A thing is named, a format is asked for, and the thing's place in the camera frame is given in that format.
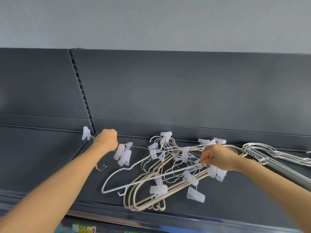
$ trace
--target person's right arm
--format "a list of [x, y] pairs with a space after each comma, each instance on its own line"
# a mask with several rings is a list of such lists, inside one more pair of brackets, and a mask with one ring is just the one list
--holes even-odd
[[206, 146], [200, 163], [248, 176], [288, 212], [303, 232], [311, 232], [311, 192], [219, 144]]

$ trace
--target pile of hangers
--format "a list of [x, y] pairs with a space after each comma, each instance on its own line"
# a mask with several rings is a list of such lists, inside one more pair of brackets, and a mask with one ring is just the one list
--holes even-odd
[[277, 151], [275, 148], [262, 143], [246, 143], [243, 145], [243, 150], [245, 150], [248, 155], [255, 158], [262, 165], [270, 166], [274, 170], [288, 176], [290, 179], [311, 190], [311, 180], [308, 177], [294, 171], [291, 168], [288, 168], [287, 166], [281, 164], [270, 156], [281, 158], [305, 166], [311, 166], [310, 158], [300, 158], [288, 153], [280, 152]]
[[[95, 139], [95, 137], [93, 137], [90, 132], [91, 131], [87, 127], [84, 127], [82, 140], [85, 138], [88, 140], [90, 140], [90, 138]], [[212, 178], [216, 178], [219, 181], [223, 181], [227, 171], [221, 170], [212, 165], [201, 165], [199, 163], [200, 154], [194, 152], [202, 152], [205, 146], [216, 143], [226, 146], [228, 149], [241, 156], [246, 156], [248, 154], [256, 159], [260, 164], [268, 165], [290, 177], [291, 179], [297, 181], [308, 189], [311, 189], [311, 180], [309, 178], [301, 175], [298, 172], [295, 172], [287, 166], [279, 163], [275, 159], [272, 159], [268, 155], [306, 166], [311, 166], [310, 158], [300, 158], [294, 155], [280, 152], [271, 146], [261, 143], [247, 143], [244, 144], [243, 148], [241, 149], [233, 145], [226, 145], [226, 140], [219, 138], [214, 138], [211, 141], [199, 139], [199, 145], [179, 147], [171, 136], [172, 132], [162, 132], [160, 136], [152, 137], [150, 139], [150, 143], [153, 141], [153, 139], [154, 141], [150, 146], [148, 146], [148, 148], [133, 146], [132, 142], [119, 144], [114, 159], [118, 161], [120, 166], [129, 166], [132, 153], [130, 150], [131, 147], [148, 149], [149, 155], [134, 163], [130, 167], [123, 167], [112, 173], [103, 184], [101, 192], [105, 194], [124, 189], [124, 192], [118, 192], [118, 195], [123, 196], [123, 204], [125, 208], [129, 208], [133, 211], [142, 211], [146, 208], [163, 211], [165, 209], [165, 198], [182, 190], [185, 187], [188, 187], [188, 199], [200, 201], [203, 203], [205, 196], [204, 194], [197, 191], [199, 180], [210, 176]], [[149, 162], [152, 162], [153, 164], [148, 170], [146, 170], [145, 166]], [[126, 184], [111, 190], [104, 190], [107, 182], [113, 175], [122, 170], [131, 170], [138, 164], [140, 164], [140, 167], [144, 173], [135, 178], [130, 184]], [[137, 191], [147, 181], [154, 181], [154, 186], [152, 186], [149, 191], [150, 196], [136, 202]]]

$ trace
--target panel seam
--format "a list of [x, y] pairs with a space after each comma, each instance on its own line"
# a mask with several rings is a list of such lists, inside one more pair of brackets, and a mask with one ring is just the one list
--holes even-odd
[[94, 126], [94, 123], [93, 123], [93, 120], [92, 120], [92, 116], [91, 116], [91, 112], [90, 112], [90, 109], [89, 109], [89, 106], [88, 106], [88, 103], [87, 103], [87, 100], [86, 100], [86, 95], [85, 95], [84, 90], [83, 90], [83, 86], [82, 86], [82, 83], [81, 83], [81, 79], [80, 79], [80, 76], [79, 76], [77, 65], [76, 65], [76, 62], [75, 62], [75, 60], [73, 58], [73, 54], [72, 54], [71, 49], [68, 49], [67, 51], [68, 51], [68, 55], [69, 55], [69, 58], [70, 58], [70, 63], [72, 65], [73, 72], [75, 74], [76, 81], [78, 83], [78, 87], [79, 87], [80, 93], [81, 93], [81, 96], [82, 96], [82, 100], [84, 102], [84, 106], [85, 106], [85, 109], [86, 109], [86, 112], [87, 112], [87, 115], [88, 115], [88, 120], [89, 120], [90, 125], [91, 125], [91, 130], [92, 130], [92, 133], [94, 135], [96, 133], [95, 126]]

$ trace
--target gray metal panel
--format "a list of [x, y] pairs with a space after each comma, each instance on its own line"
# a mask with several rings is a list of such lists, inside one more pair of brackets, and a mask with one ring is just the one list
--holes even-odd
[[311, 135], [311, 55], [72, 52], [93, 119]]
[[90, 121], [88, 119], [2, 113], [0, 113], [0, 124], [70, 131], [83, 131], [84, 126], [91, 127]]
[[0, 189], [29, 192], [71, 161], [81, 134], [0, 126]]
[[[141, 147], [146, 147], [149, 144], [147, 139], [118, 137], [118, 141], [119, 143], [131, 141], [134, 143], [133, 145]], [[180, 146], [189, 145], [189, 143], [184, 142], [178, 144]], [[83, 153], [90, 145], [91, 143], [87, 143], [80, 153]], [[131, 150], [130, 164], [148, 155], [148, 150], [145, 149], [132, 147]], [[93, 201], [123, 206], [123, 197], [118, 196], [117, 191], [107, 194], [101, 193], [106, 178], [120, 168], [117, 161], [113, 159], [113, 155], [114, 152], [108, 153], [99, 161], [99, 168], [103, 164], [107, 165], [107, 168], [103, 172], [93, 169], [77, 201]], [[142, 171], [139, 165], [130, 171], [121, 171], [108, 181], [105, 190], [128, 184], [140, 174], [142, 174]], [[140, 188], [137, 193], [137, 202], [146, 196], [150, 196], [149, 188], [151, 185], [154, 185], [153, 181], [145, 183]], [[203, 204], [187, 199], [187, 189], [185, 188], [165, 199], [165, 211], [268, 226], [297, 227], [263, 190], [239, 172], [228, 172], [222, 183], [206, 177], [200, 181], [198, 191], [205, 194]]]
[[288, 135], [277, 133], [246, 132], [224, 129], [210, 129], [198, 127], [169, 126], [145, 123], [130, 123], [119, 121], [93, 120], [97, 131], [115, 129], [119, 135], [138, 137], [153, 137], [161, 132], [172, 131], [173, 137], [178, 140], [197, 141], [226, 139], [228, 144], [243, 145], [247, 142], [260, 142], [276, 148], [311, 150], [311, 136]]
[[0, 113], [87, 119], [67, 50], [0, 49]]
[[0, 47], [311, 53], [311, 0], [0, 0]]

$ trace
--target forearm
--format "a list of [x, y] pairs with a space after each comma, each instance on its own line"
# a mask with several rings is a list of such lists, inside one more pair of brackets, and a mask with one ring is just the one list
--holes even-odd
[[0, 220], [0, 232], [53, 232], [107, 152], [104, 147], [91, 146], [69, 162]]
[[239, 158], [237, 167], [278, 202], [304, 232], [311, 232], [311, 192], [251, 159]]

